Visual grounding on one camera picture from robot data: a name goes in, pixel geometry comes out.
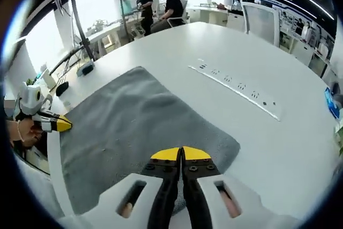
cable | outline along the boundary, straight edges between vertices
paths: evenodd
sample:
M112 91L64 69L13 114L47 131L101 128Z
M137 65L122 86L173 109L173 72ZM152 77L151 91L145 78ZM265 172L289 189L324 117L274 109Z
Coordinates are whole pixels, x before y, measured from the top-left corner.
M62 6L62 9L64 10L64 12L66 12L66 14L71 17L71 15L67 12L67 10L64 8L64 6Z

black shirt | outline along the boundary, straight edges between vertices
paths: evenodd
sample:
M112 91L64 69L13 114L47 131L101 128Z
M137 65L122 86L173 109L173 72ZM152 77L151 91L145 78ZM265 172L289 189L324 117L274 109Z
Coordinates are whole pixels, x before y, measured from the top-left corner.
M181 17L183 14L183 7L180 0L167 0L165 12L169 9L174 10L174 13L170 17Z
M139 0L142 5L148 3L148 2L153 2L153 0ZM141 13L142 17L152 17L152 8L151 5L147 6L146 8L143 9L143 12Z
M298 21L296 23L295 33L301 35L303 27L304 27L304 24L301 21Z

white desk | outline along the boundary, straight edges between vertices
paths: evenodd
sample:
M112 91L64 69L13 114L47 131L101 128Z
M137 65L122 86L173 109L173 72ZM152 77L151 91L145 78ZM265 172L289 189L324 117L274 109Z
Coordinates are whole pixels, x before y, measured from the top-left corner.
M186 7L190 21L203 21L205 23L217 24L226 26L228 12L218 8L207 8L204 6L188 6Z
M283 109L281 122L188 68L198 58L223 70L235 70L242 80L273 96ZM53 112L65 113L62 101L68 100L75 107L108 82L141 65L240 143L241 150L227 173L260 194L265 207L302 219L330 183L338 147L333 142L335 120L324 98L326 85L295 58L266 41L221 26L192 23L134 41L95 64L87 76L67 78L69 89L61 99L54 97ZM64 212L72 214L57 132L49 134L48 158L57 199ZM171 223L177 226L180 218L186 217L183 211Z
M142 18L129 18L126 21L126 25L129 29L129 27L131 27L134 23L138 23L142 20ZM117 43L118 47L121 46L121 41L120 41L120 37L118 36L118 31L123 28L124 25L121 23L114 23L111 24L110 26L105 27L103 30L92 34L91 36L88 37L90 43L95 43L98 42L98 46L99 46L99 52L100 52L100 57L102 56L102 53L106 53L105 47L103 46L101 40L106 37L107 35L111 34L114 36L115 38L115 42Z

electrical socket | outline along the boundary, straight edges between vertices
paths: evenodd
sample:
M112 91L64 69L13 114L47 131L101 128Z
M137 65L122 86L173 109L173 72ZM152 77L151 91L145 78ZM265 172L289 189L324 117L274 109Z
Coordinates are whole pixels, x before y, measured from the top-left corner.
M268 94L252 86L246 80L238 79L233 76L232 72L223 71L222 69L219 71L219 69L208 65L203 60L196 60L193 65L188 67L229 88L280 121L281 106Z

person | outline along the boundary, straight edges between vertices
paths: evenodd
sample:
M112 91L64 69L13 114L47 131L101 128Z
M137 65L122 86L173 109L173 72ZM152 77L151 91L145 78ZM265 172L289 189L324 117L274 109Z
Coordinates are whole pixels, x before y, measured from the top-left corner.
M31 119L24 119L22 121L12 121L12 118L6 117L8 128L13 130L10 138L11 147L19 156L23 157L25 150L29 150L35 146L44 156L48 157L47 150L47 133L35 126ZM26 128L27 123L30 123L32 130L30 135L24 138L21 137L20 130Z
M13 148L15 142L22 142L23 146L32 146L36 141L35 138L42 133L29 118L20 122L6 120L6 127ZM19 157L15 156L15 159L32 193L46 211L55 219L63 217L64 213L57 201L50 177L27 165Z
M306 25L302 28L302 32L301 32L301 38L305 41L307 41L307 34L308 34L309 28L311 28L311 26L310 26L310 23L307 21Z
M241 0L236 0L235 1L235 3L232 5L232 10L242 11Z
M152 19L152 3L153 0L138 0L138 6L142 9L141 17L143 20L140 22L142 28L145 30L144 36L148 36L151 34L150 27L153 24Z
M159 21L155 22L151 26L151 33L163 31L170 28L168 18L182 17L183 6L180 0L167 0L165 14L159 18ZM170 20L172 27L184 24L182 19Z
M295 33L301 35L303 27L304 27L304 23L302 22L301 18L299 18L298 21L296 22Z

